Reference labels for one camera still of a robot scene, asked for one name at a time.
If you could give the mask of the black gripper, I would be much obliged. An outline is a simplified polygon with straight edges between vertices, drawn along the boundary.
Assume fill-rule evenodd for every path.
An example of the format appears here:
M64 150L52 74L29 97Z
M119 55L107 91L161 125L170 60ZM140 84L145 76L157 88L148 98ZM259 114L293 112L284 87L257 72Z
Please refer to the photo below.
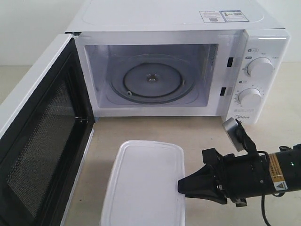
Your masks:
M178 181L178 192L186 198L246 206L246 198L270 194L270 159L267 152L222 156L216 149L202 151L204 167ZM188 190L185 188L205 188Z

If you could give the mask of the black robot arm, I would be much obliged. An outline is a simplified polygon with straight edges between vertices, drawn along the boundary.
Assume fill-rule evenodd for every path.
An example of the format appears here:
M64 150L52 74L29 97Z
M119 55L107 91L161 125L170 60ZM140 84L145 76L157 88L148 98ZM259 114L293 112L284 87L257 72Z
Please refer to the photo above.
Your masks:
M216 149L202 152L204 166L178 181L178 192L236 207L247 206L247 198L284 194L301 189L301 149L265 154L256 152L222 156Z

